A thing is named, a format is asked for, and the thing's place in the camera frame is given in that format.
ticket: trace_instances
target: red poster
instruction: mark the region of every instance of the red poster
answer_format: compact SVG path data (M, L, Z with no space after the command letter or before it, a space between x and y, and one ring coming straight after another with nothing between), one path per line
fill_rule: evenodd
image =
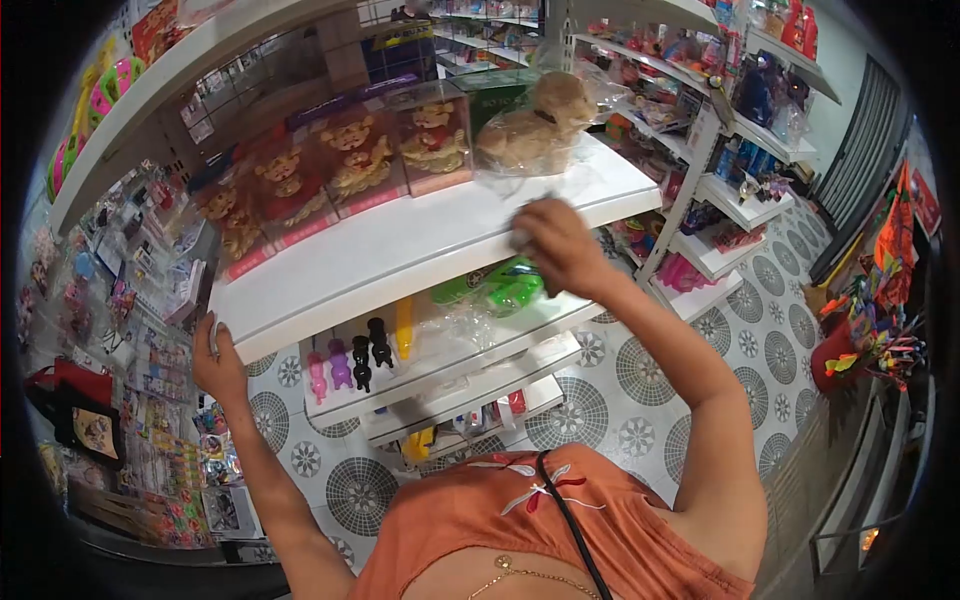
M913 172L913 183L917 190L914 193L914 206L917 208L917 220L926 234L927 239L933 235L940 226L940 204L937 203L936 196L930 192L926 186L926 181L920 176L920 171Z

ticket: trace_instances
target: green toy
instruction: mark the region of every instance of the green toy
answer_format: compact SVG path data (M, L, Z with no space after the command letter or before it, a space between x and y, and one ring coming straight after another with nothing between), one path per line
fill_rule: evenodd
M435 285L430 298L444 306L477 294L484 298L490 312L502 319L529 304L542 287L537 268L527 258L514 256Z

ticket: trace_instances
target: metal grille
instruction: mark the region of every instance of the metal grille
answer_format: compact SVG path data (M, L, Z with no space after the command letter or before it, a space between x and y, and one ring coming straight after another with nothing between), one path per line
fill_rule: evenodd
M875 200L871 190L882 177L882 157L899 133L896 122L902 102L900 87L868 56L847 136L813 192L837 229L843 228L859 204Z

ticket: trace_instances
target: tiled floor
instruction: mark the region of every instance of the tiled floor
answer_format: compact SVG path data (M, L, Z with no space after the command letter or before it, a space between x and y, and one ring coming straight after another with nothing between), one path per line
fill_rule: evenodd
M743 286L693 323L743 383L754 421L757 468L768 475L803 426L818 392L809 371L820 341L804 303L808 270L829 242L826 228L796 205L768 228L763 252L740 263ZM639 342L609 313L575 330L576 365L557 373L565 404L524 431L493 437L425 466L438 470L469 455L582 442L672 503L683 472L689 409ZM358 420L317 429L304 416L300 365L290 347L250 365L258 426L297 482L323 531L359 572L398 486L418 474L396 453L370 447ZM267 544L241 549L246 561L275 560Z

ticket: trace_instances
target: wall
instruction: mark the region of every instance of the wall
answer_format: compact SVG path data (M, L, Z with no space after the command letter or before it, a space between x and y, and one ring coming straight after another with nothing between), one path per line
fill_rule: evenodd
M867 63L867 46L859 35L829 12L819 6L815 6L815 11L819 32L817 64L843 103L838 106L830 98L819 97L808 114L813 132L807 139L819 151L810 166L823 176L843 143L856 108Z

